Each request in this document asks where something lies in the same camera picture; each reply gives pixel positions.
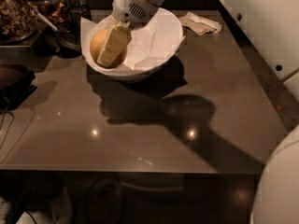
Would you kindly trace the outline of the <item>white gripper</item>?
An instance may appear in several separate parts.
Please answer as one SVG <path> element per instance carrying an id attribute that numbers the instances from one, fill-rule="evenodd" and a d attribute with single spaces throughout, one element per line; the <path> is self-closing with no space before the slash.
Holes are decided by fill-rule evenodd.
<path id="1" fill-rule="evenodd" d="M 107 29 L 104 45 L 99 51 L 97 62 L 110 67 L 126 50 L 130 43 L 130 23 L 148 23 L 158 8 L 147 0 L 114 0 L 112 15 L 121 21 Z"/>

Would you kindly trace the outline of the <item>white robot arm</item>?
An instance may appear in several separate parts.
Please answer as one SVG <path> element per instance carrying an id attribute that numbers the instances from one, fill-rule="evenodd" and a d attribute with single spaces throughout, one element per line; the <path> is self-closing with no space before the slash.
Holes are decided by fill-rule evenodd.
<path id="1" fill-rule="evenodd" d="M 254 48 L 272 67 L 281 65 L 286 77 L 298 67 L 298 0 L 219 0 L 231 19 L 243 15 L 238 26 Z M 225 165 L 237 168 L 242 161 L 256 164 L 263 171 L 248 221 L 240 221 L 242 202 L 211 195 L 221 202 L 208 211 L 198 224 L 299 224 L 298 213 L 298 130 L 293 129 L 275 148 L 265 164 L 231 146 L 213 133 L 208 122 L 215 107 L 197 96 L 176 96 L 142 104 L 127 96 L 106 104 L 120 121 L 164 121 L 174 134 L 199 152 L 206 163 L 221 171 Z"/>

